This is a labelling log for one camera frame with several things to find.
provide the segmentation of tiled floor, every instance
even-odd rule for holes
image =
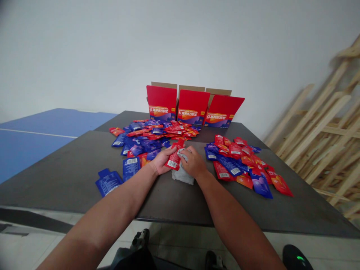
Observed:
[[[80,215],[42,213],[75,224]],[[203,269],[206,251],[222,256],[228,269],[240,269],[214,228],[133,221],[115,242],[100,267],[110,265],[119,247],[129,247],[136,232],[150,229],[151,253],[190,269]],[[286,244],[299,247],[316,269],[360,270],[360,240],[308,235],[265,233],[281,257]],[[63,236],[0,234],[0,269],[35,269]]]

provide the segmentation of hand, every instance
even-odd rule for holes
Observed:
[[[187,162],[185,158],[181,157],[181,163],[185,171],[192,177],[197,179],[201,174],[207,172],[207,168],[203,158],[195,150],[193,146],[188,147],[180,152],[187,156]]]
[[[165,166],[165,163],[168,161],[169,156],[177,150],[176,147],[171,148],[171,146],[163,151],[161,151],[156,158],[149,163],[154,170],[155,173],[159,176],[160,174],[166,173],[171,169]]]

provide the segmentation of gray cloth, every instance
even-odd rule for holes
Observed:
[[[182,150],[184,150],[185,148],[181,148],[179,149],[179,151],[177,152],[178,156],[179,157],[183,157],[185,158],[185,160],[187,161],[188,160],[188,157],[185,156],[184,154],[181,154],[180,152]],[[171,174],[172,174],[172,178],[174,180],[179,180],[179,181],[182,181],[182,182],[185,182],[187,184],[190,184],[190,185],[194,185],[194,181],[195,179],[190,176],[185,170],[184,170],[184,167],[183,167],[183,164],[180,162],[180,168],[178,171],[175,171],[175,170],[172,170],[171,171]]]

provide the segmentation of white wall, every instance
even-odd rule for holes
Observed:
[[[360,30],[359,0],[5,1],[0,123],[53,108],[147,112],[151,81],[231,89],[261,139]]]

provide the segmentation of left hand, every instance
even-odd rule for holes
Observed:
[[[165,163],[168,161],[169,156],[177,150],[176,147],[171,148],[171,146],[163,151],[161,151],[156,158],[149,163],[154,170],[155,173],[159,176],[160,174],[166,173],[170,171],[169,167],[165,166]]]

